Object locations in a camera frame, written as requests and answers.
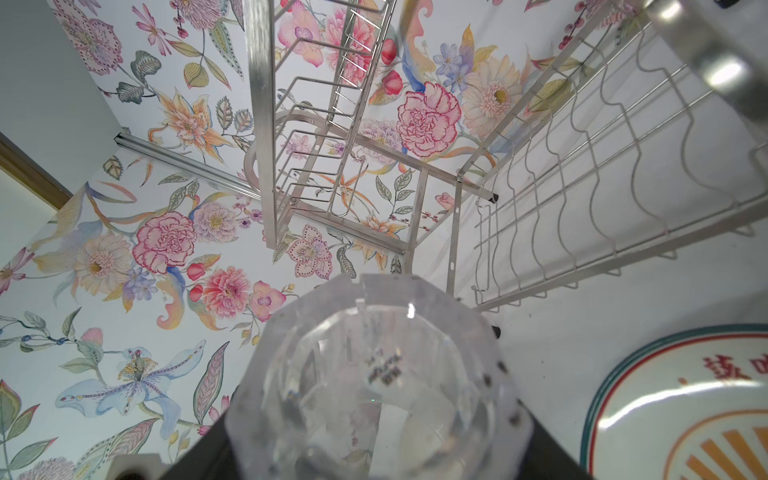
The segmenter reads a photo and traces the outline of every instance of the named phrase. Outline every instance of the white wall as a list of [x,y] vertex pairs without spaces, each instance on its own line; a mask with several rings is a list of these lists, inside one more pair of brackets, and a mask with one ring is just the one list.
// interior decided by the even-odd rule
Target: white wall
[[56,210],[0,170],[0,268],[45,225]]
[[4,2],[0,45],[0,131],[75,192],[117,150],[117,119],[45,0]]

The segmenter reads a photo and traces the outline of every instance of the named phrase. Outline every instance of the ceramic plate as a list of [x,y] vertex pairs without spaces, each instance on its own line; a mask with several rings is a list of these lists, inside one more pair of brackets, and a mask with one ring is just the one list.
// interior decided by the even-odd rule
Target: ceramic plate
[[768,325],[690,330],[627,357],[592,401],[598,480],[768,479]]

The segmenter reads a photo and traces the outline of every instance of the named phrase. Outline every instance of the floral wallpaper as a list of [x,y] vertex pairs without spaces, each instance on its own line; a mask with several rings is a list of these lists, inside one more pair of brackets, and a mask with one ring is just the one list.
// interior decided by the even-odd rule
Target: floral wallpaper
[[183,171],[108,159],[0,269],[0,478],[87,479],[139,451],[175,462],[277,309],[334,275],[402,269],[302,217],[268,250],[261,220]]
[[[243,157],[254,138],[242,1],[48,0],[127,131],[241,176]],[[360,1],[377,5],[373,0]],[[276,2],[276,11],[287,3]],[[359,131],[455,172],[604,3],[400,0]],[[617,7],[603,27],[631,22],[633,13],[629,2]],[[276,100],[282,101],[281,110],[295,104],[299,108],[327,104],[326,92],[287,88],[297,75],[333,78],[338,51],[306,42],[290,54],[288,49],[297,39],[339,45],[344,15],[331,2],[297,0],[278,20],[275,58],[283,64],[276,75]],[[365,15],[380,22],[375,14]],[[353,48],[370,48],[376,34],[371,23],[356,19]],[[343,77],[358,84],[370,59],[352,53],[349,60]],[[578,65],[574,60],[565,70]],[[524,119],[547,114],[570,87],[562,80],[551,82],[544,98],[525,110]],[[469,171],[470,180],[480,181],[525,133],[519,122],[510,125]],[[288,137],[282,133],[277,141],[278,151],[283,150],[278,163],[297,166],[315,138]],[[329,140],[323,153],[341,155],[345,147]],[[360,146],[352,147],[349,159],[333,211],[347,212],[366,226],[407,239],[415,200],[411,169]],[[313,187],[307,190],[319,199],[317,206],[327,207],[322,196],[330,195],[334,181],[327,175],[310,177]],[[430,179],[419,226],[422,234],[451,210],[452,192],[452,185]]]

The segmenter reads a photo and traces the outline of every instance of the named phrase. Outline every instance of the red chinese character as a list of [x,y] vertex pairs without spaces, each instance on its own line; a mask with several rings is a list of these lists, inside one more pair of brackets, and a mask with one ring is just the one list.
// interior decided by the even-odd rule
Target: red chinese character
[[768,373],[768,354],[764,353],[762,359],[750,359],[750,362],[760,375]]
[[732,363],[733,357],[725,355],[716,355],[716,360],[712,360],[710,357],[704,359],[704,366],[712,370],[715,374],[715,378],[718,380],[731,380],[731,379],[745,379],[751,380],[750,377],[744,375],[741,369]]

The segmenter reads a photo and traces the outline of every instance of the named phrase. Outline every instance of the plate rim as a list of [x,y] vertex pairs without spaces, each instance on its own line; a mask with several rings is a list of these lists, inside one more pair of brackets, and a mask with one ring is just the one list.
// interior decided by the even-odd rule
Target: plate rim
[[768,333],[768,323],[731,323],[728,325],[705,326],[696,329],[684,330],[662,337],[635,350],[625,357],[608,376],[603,380],[589,405],[587,417],[584,420],[584,428],[581,433],[581,452],[579,463],[590,475],[592,475],[592,449],[594,447],[594,431],[597,426],[598,416],[611,398],[614,390],[631,374],[638,366],[652,357],[669,349],[677,348],[689,343],[691,340],[702,341],[723,336],[745,336],[749,333]]

